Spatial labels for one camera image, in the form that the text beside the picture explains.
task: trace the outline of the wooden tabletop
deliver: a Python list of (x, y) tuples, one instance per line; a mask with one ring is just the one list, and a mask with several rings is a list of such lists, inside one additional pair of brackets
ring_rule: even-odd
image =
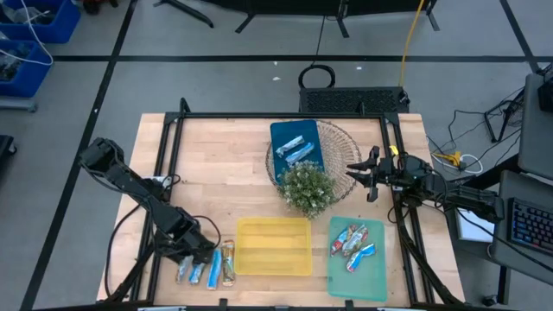
[[(156, 154), (162, 132), (163, 114), (143, 114), (138, 128), (130, 167), (141, 176), (154, 172)], [(265, 154), (270, 143), (269, 126), (278, 119), (185, 119), (181, 137), (176, 173), (182, 183), (175, 185), (171, 203), (183, 207), (192, 215), (206, 215), (219, 227), (222, 239), (236, 240), (237, 221), (243, 217), (300, 217), (290, 212), (271, 185), (265, 169)], [(383, 148), (378, 120), (329, 119), (347, 131), (358, 144), (363, 159), (373, 145)], [(431, 163), (429, 148), (420, 115), (400, 115), (401, 131), (407, 152)], [(391, 142), (393, 131), (389, 127)], [(169, 135), (168, 152), (164, 163), (167, 172), (169, 151), (173, 141)], [(327, 293), (327, 229), (333, 216), (379, 219), (385, 224), (386, 269), (388, 300), (354, 301), (355, 306), (409, 306), (403, 260), (397, 237), (397, 228), (386, 214), (391, 208), (391, 191), (380, 186), (378, 200), (366, 202), (366, 189), (357, 186), (344, 200), (328, 209), (312, 222), (313, 274), (312, 276), (237, 276), (233, 287), (218, 286), (216, 291), (206, 289), (208, 271), (201, 283), (175, 283), (177, 266), (163, 258), (156, 291), (160, 305), (218, 305), (219, 298), (227, 298), (234, 306), (305, 306), (342, 307), (344, 299)], [(136, 203), (124, 196), (118, 211), (119, 221)], [(443, 214), (428, 207), (418, 209), (421, 231), (430, 266), (457, 298), (464, 301), (459, 271)], [(125, 278), (135, 262), (143, 229), (144, 211), (141, 209), (119, 229), (111, 253), (110, 285), (114, 290)], [(204, 220), (202, 233), (216, 241), (213, 227)], [(413, 263), (418, 299), (424, 301), (420, 271)], [(143, 273), (141, 297), (145, 297), (150, 264)], [(99, 299), (105, 298), (100, 286)]]

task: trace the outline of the yellow cable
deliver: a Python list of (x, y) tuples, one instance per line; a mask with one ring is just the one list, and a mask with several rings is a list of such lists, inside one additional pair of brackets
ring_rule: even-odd
[(411, 36), (415, 30), (416, 21), (418, 21), (418, 16), (421, 15), (421, 10), (423, 9), (424, 0), (418, 4), (418, 9), (416, 9), (415, 20), (411, 24), (411, 29), (409, 30), (409, 35), (407, 35), (407, 42), (405, 42), (404, 57), (401, 59), (401, 76), (399, 77), (399, 86), (404, 86), (404, 75), (405, 75), (405, 58), (407, 57), (407, 50), (409, 49), (409, 42), (411, 41)]

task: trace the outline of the candy wrapper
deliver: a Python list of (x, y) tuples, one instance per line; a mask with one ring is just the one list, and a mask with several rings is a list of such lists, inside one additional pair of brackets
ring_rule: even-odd
[(357, 228), (356, 225), (349, 225), (346, 229), (344, 229), (344, 231), (340, 233), (340, 235), (336, 238), (334, 243), (332, 243), (332, 247), (330, 249), (330, 256), (334, 256), (334, 254), (337, 253), (342, 248), (342, 245), (352, 237), (356, 228)]
[(286, 144), (284, 144), (282, 147), (279, 147), (276, 150), (276, 154), (280, 157), (283, 157), (284, 152), (286, 152), (288, 150), (292, 150), (296, 146), (299, 146), (300, 143), (305, 143), (305, 141), (303, 140), (303, 136), (298, 136), (298, 137), (292, 139), (291, 141), (287, 142)]
[(234, 284), (234, 241), (228, 240), (223, 243), (223, 286)]
[(300, 161), (304, 157), (306, 157), (308, 154), (310, 154), (311, 151), (313, 151), (314, 148), (315, 148), (315, 146), (312, 143), (308, 143), (303, 148), (297, 150), (296, 152), (294, 152), (291, 155), (288, 155), (285, 160), (288, 163), (288, 165), (292, 165), (292, 164)]
[(192, 257), (192, 256), (186, 256), (179, 263), (179, 269), (176, 271), (176, 283), (177, 284), (182, 283), (182, 280), (184, 279), (184, 275), (187, 273), (188, 266), (192, 263), (193, 258), (194, 257)]
[(374, 255), (376, 253), (376, 247), (374, 247), (374, 244), (369, 244), (362, 248), (361, 250), (357, 251), (355, 254), (352, 255), (352, 257), (347, 261), (346, 268), (350, 272), (354, 272), (355, 269), (359, 266), (359, 263), (361, 262), (361, 258)]
[(211, 263), (211, 269), (209, 270), (209, 277), (207, 278), (207, 289), (215, 290), (217, 289), (217, 282), (219, 280), (219, 274), (221, 273), (221, 250), (216, 249), (213, 252), (213, 260)]
[(369, 230), (365, 227), (365, 225), (362, 225), (357, 229), (353, 234), (352, 238), (349, 238), (345, 243), (344, 246), (342, 246), (342, 252), (344, 253), (344, 256), (348, 257), (352, 255), (354, 252), (358, 251), (361, 248), (361, 245), (363, 242), (365, 242), (366, 237), (369, 236)]
[(205, 263), (199, 263), (194, 265), (194, 268), (190, 273), (190, 277), (188, 278), (188, 281), (190, 282), (190, 284), (195, 285), (200, 282), (201, 273), (204, 271), (205, 266), (206, 266)]

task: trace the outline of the blue storage bin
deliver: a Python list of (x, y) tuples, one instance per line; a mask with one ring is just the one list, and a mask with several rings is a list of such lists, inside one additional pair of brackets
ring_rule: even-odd
[[(0, 49), (8, 52), (10, 49), (17, 49), (20, 44), (29, 45), (28, 60), (37, 60), (44, 63), (50, 62), (48, 56), (35, 41), (0, 40)], [(0, 81), (0, 95), (25, 98), (35, 96), (49, 69), (50, 66), (22, 61), (16, 75), (11, 81)]]
[[(23, 7), (21, 0), (4, 0), (5, 5), (14, 10)], [(55, 8), (55, 18), (49, 25), (35, 25), (36, 36), (44, 43), (66, 43), (80, 19), (79, 9), (71, 0), (25, 0), (28, 8), (32, 6)], [(2, 31), (11, 40), (35, 40), (28, 24), (0, 23)]]

